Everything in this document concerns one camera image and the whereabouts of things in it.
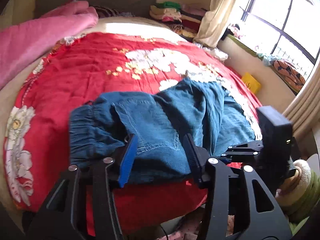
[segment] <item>pink blanket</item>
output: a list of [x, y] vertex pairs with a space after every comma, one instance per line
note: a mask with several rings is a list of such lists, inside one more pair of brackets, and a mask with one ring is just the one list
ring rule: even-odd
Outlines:
[[73, 1], [0, 32], [0, 89], [58, 40], [93, 27], [97, 21], [97, 12], [87, 1]]

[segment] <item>metal screw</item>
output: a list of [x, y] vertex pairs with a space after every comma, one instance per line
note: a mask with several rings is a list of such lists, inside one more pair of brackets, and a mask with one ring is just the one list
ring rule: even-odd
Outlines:
[[243, 167], [243, 169], [246, 171], [246, 172], [252, 172], [253, 171], [253, 168], [249, 165], [246, 165]]
[[107, 158], [103, 159], [103, 162], [106, 163], [106, 164], [110, 164], [110, 163], [113, 162], [113, 159], [111, 157], [107, 157]]
[[210, 158], [208, 159], [208, 162], [211, 164], [217, 164], [219, 161], [216, 158]]
[[78, 169], [78, 166], [75, 164], [70, 165], [68, 168], [69, 171], [76, 171], [77, 169]]

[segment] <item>blue gripper pad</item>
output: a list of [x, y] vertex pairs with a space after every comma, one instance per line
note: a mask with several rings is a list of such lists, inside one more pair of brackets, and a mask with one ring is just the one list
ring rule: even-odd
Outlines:
[[124, 187], [124, 184], [128, 182], [132, 165], [137, 155], [138, 137], [134, 134], [130, 134], [128, 142], [124, 147], [124, 155], [120, 162], [118, 177], [118, 184], [120, 188]]
[[209, 158], [209, 153], [206, 149], [196, 146], [189, 133], [183, 137], [182, 146], [186, 152], [193, 180], [201, 188], [204, 186], [202, 175], [204, 173], [205, 163]]

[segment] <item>white flower pattern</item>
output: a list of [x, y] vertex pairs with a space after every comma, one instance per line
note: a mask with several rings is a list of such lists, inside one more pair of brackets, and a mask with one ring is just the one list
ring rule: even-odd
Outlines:
[[178, 81], [175, 79], [162, 80], [162, 81], [160, 81], [159, 91], [166, 90], [170, 87], [175, 86], [176, 84], [178, 84]]
[[32, 71], [33, 75], [38, 74], [39, 72], [41, 72], [41, 70], [43, 69], [43, 64], [44, 64], [44, 60], [41, 59], [39, 64], [34, 68], [34, 70]]
[[6, 163], [5, 169], [12, 197], [30, 206], [29, 196], [33, 194], [33, 176], [30, 152], [23, 150], [24, 135], [30, 129], [30, 121], [35, 116], [33, 107], [13, 107], [7, 123], [5, 136]]
[[170, 65], [173, 64], [178, 74], [184, 75], [186, 70], [200, 71], [198, 66], [190, 62], [187, 55], [171, 49], [137, 49], [127, 52], [125, 55], [131, 60], [130, 64], [137, 65], [141, 70], [156, 67], [163, 72], [170, 72]]
[[66, 46], [71, 46], [76, 40], [81, 39], [85, 37], [87, 34], [82, 33], [81, 35], [78, 36], [68, 36], [64, 37], [60, 40], [60, 44], [65, 44]]

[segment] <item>folded clothes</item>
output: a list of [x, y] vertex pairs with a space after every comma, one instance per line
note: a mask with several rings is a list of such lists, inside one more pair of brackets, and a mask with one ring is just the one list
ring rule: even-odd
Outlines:
[[184, 29], [182, 29], [179, 34], [181, 34], [185, 37], [188, 37], [188, 38], [194, 38], [196, 36], [196, 33], [193, 33], [193, 32], [190, 32], [190, 31], [187, 31]]
[[199, 20], [199, 21], [201, 21], [201, 20], [202, 20], [202, 18], [203, 18], [203, 16], [196, 15], [196, 14], [191, 14], [191, 13], [188, 13], [188, 12], [183, 11], [183, 10], [181, 10], [181, 11], [180, 11], [180, 13], [181, 13], [182, 15], [185, 15], [185, 16], [188, 16], [188, 17], [191, 17], [191, 18], [193, 18], [193, 19], [197, 19], [197, 20]]
[[187, 4], [182, 4], [181, 5], [181, 10], [182, 11], [185, 11], [187, 13], [190, 13], [190, 14], [193, 14], [193, 15], [199, 15], [199, 16], [204, 16], [205, 13], [207, 12], [205, 9], [201, 8], [201, 9], [198, 9], [198, 8], [194, 8], [190, 5], [187, 5]]
[[187, 27], [191, 30], [195, 30], [196, 32], [199, 31], [199, 28], [200, 28], [200, 23], [196, 23], [196, 22], [192, 22], [192, 21], [189, 21], [189, 20], [183, 20], [182, 19], [182, 24], [184, 27]]
[[156, 20], [154, 19], [155, 21], [159, 22], [159, 23], [162, 23], [164, 25], [167, 25], [171, 30], [172, 30], [172, 27], [176, 27], [176, 26], [172, 26], [172, 25], [180, 25], [181, 28], [183, 28], [183, 25], [181, 23], [181, 20], [173, 20], [171, 22], [163, 22], [162, 20]]
[[177, 34], [180, 34], [180, 31], [183, 28], [183, 25], [181, 23], [176, 24], [176, 23], [170, 22], [165, 25], [167, 25], [170, 28], [170, 30], [172, 30], [174, 33], [177, 33]]
[[161, 14], [167, 14], [167, 13], [176, 13], [177, 12], [176, 8], [158, 8], [155, 5], [151, 5], [150, 6], [150, 10], [155, 15], [161, 15]]
[[184, 29], [185, 31], [187, 31], [187, 32], [191, 32], [191, 33], [194, 33], [194, 34], [197, 34], [197, 33], [198, 33], [196, 30], [190, 29], [190, 28], [188, 28], [188, 27], [186, 27], [186, 26], [184, 26], [183, 29]]
[[180, 11], [180, 9], [181, 9], [181, 5], [179, 3], [170, 2], [170, 1], [166, 1], [163, 3], [157, 3], [156, 6], [158, 8], [176, 8], [177, 11]]
[[104, 93], [92, 105], [75, 109], [69, 126], [71, 164], [86, 167], [110, 156], [133, 133], [138, 149], [129, 183], [173, 181], [190, 174], [181, 144], [187, 133], [210, 156], [220, 156], [229, 145], [254, 140], [241, 105], [211, 78], [185, 78], [156, 95]]
[[162, 20], [163, 22], [172, 22], [174, 20], [180, 20], [181, 18], [180, 12], [156, 15], [150, 10], [149, 14], [153, 19]]
[[201, 20], [192, 18], [192, 17], [184, 15], [184, 14], [181, 14], [181, 20], [188, 20], [190, 22], [195, 22], [195, 23], [199, 23], [199, 24], [201, 23]]

